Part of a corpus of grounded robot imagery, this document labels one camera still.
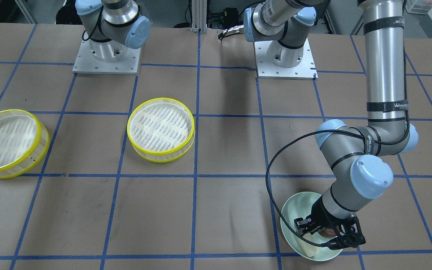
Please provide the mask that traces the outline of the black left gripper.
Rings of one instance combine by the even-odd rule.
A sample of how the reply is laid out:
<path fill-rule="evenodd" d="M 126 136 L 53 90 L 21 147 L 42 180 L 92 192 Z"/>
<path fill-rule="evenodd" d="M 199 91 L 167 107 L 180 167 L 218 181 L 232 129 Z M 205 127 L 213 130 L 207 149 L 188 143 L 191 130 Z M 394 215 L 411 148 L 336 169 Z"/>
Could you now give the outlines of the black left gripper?
<path fill-rule="evenodd" d="M 294 225 L 298 230 L 298 234 L 304 235 L 306 233 L 315 234 L 324 229 L 332 229 L 331 221 L 334 219 L 346 219 L 335 217 L 323 205 L 322 202 L 315 202 L 310 209 L 310 214 L 303 218 L 299 217 L 294 220 Z"/>

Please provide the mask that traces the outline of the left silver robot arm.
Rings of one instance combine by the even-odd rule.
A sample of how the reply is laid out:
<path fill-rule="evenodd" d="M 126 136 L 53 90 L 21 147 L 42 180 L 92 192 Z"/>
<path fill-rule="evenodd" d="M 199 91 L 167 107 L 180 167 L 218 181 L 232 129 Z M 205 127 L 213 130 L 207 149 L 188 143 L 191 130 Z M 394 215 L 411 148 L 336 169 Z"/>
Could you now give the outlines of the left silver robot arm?
<path fill-rule="evenodd" d="M 404 55 L 404 0 L 359 0 L 366 44 L 367 126 L 347 127 L 325 121 L 312 133 L 336 181 L 312 205 L 307 217 L 286 227 L 303 240 L 305 234 L 332 229 L 331 249 L 363 244 L 356 212 L 379 198 L 393 182 L 382 156 L 413 150 L 418 134 L 410 123 Z"/>

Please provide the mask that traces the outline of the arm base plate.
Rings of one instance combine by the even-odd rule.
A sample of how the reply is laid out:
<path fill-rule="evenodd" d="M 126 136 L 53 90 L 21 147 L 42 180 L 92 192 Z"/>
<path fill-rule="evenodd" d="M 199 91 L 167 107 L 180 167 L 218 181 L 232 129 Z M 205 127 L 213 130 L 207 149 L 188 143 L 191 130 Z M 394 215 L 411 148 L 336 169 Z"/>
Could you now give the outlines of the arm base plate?
<path fill-rule="evenodd" d="M 285 48 L 276 40 L 254 42 L 254 56 L 259 79 L 318 78 L 308 38 L 297 49 Z"/>
<path fill-rule="evenodd" d="M 142 49 L 127 48 L 116 41 L 82 41 L 72 71 L 76 74 L 137 75 Z"/>

